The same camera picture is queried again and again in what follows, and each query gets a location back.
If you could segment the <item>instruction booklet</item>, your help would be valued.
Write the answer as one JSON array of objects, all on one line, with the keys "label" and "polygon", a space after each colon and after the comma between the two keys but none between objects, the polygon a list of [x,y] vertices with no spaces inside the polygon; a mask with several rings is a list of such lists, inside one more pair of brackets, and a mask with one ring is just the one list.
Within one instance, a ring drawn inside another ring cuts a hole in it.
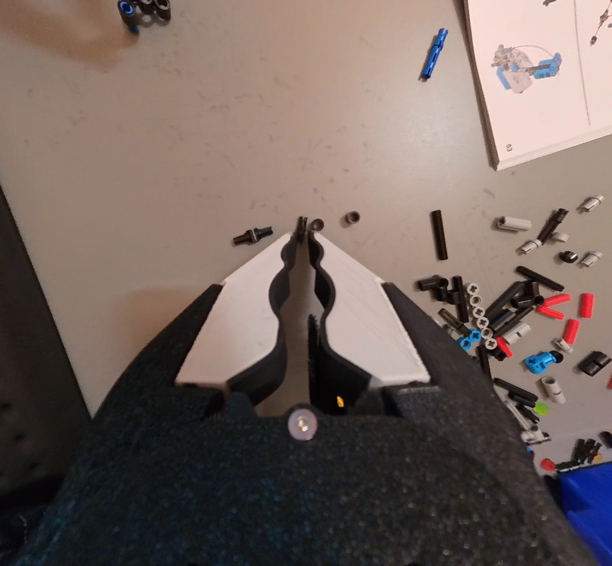
[{"label": "instruction booklet", "polygon": [[496,170],[611,135],[611,0],[464,0]]}]

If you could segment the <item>black axle rod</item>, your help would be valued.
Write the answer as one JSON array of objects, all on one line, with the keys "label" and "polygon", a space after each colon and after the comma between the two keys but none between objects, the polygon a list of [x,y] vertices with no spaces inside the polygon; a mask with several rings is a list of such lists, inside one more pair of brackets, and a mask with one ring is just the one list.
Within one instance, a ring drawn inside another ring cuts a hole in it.
[{"label": "black axle rod", "polygon": [[432,226],[434,250],[440,262],[448,260],[448,247],[441,210],[433,210],[430,213]]}]

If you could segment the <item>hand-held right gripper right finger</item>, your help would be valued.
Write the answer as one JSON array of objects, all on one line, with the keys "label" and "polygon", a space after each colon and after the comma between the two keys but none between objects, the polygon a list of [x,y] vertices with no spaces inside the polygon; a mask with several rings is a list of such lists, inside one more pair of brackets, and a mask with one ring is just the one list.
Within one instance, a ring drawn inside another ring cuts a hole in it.
[{"label": "hand-held right gripper right finger", "polygon": [[429,385],[431,374],[387,294],[391,284],[319,233],[309,234],[308,246],[323,308],[309,328],[311,403],[352,409],[382,389]]}]

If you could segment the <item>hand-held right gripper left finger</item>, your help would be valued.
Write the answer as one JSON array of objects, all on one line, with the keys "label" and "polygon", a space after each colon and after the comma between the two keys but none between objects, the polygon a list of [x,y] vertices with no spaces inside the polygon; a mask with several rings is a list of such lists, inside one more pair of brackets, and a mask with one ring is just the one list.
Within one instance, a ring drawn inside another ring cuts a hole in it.
[{"label": "hand-held right gripper left finger", "polygon": [[176,386],[241,392],[258,405],[282,384],[288,351],[280,310],[290,295],[293,234],[232,272],[175,380]]}]

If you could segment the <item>grey desk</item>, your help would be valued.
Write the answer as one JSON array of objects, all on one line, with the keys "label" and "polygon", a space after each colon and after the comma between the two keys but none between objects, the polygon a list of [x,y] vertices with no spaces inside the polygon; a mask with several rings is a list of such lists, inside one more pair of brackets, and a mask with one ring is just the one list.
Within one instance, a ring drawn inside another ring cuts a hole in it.
[{"label": "grey desk", "polygon": [[[611,187],[611,139],[489,165],[462,0],[1,0],[1,186],[94,414],[134,356],[299,216],[432,316],[426,205],[473,234]],[[420,80],[440,28],[448,36]],[[352,226],[343,217],[358,211]],[[256,244],[235,236],[271,226]]]}]

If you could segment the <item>blue plastic bin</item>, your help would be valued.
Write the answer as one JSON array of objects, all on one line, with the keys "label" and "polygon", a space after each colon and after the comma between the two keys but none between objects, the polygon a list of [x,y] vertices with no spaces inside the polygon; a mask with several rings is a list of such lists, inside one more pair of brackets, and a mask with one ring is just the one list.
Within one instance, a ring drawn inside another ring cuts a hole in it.
[{"label": "blue plastic bin", "polygon": [[560,475],[564,514],[600,565],[611,565],[611,463]]}]

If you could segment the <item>pile of small building pieces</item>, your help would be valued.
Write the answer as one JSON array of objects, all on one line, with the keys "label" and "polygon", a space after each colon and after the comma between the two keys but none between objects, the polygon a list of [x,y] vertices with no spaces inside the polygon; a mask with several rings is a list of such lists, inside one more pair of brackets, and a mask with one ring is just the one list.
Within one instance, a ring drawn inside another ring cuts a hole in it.
[{"label": "pile of small building pieces", "polygon": [[493,214],[491,232],[453,218],[452,196],[434,197],[450,261],[426,275],[434,320],[484,362],[494,394],[517,421],[541,476],[611,463],[611,187],[589,187],[575,208],[561,198],[527,234],[521,204]]}]

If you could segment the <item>blue connector pin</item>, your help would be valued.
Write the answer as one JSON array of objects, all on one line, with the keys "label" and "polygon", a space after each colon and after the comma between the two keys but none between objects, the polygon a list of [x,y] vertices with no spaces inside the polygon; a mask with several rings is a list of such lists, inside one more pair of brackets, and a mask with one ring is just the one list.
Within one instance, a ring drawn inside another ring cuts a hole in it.
[{"label": "blue connector pin", "polygon": [[440,28],[437,35],[434,37],[432,45],[430,46],[430,50],[428,51],[428,55],[426,57],[424,67],[422,69],[422,72],[420,73],[421,81],[427,81],[431,79],[432,73],[444,48],[447,36],[448,29]]}]

